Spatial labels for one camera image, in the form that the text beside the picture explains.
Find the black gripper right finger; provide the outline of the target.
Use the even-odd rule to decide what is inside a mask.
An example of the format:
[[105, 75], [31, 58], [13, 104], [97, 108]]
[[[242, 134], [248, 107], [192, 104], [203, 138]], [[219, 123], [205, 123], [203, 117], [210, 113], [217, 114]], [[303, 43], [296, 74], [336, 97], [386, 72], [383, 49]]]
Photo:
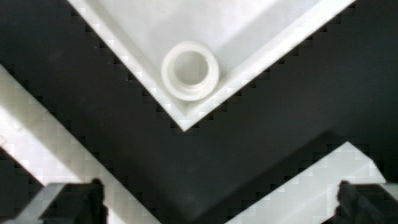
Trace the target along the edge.
[[398, 224], [398, 184], [352, 184], [338, 190], [338, 208], [329, 224]]

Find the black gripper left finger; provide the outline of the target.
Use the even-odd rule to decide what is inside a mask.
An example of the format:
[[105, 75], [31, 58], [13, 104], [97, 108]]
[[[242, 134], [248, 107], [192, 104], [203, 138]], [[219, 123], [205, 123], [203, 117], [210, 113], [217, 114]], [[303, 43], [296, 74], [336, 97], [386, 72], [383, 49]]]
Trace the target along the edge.
[[107, 224], [105, 186], [89, 183], [52, 183], [41, 189], [18, 214], [17, 224]]

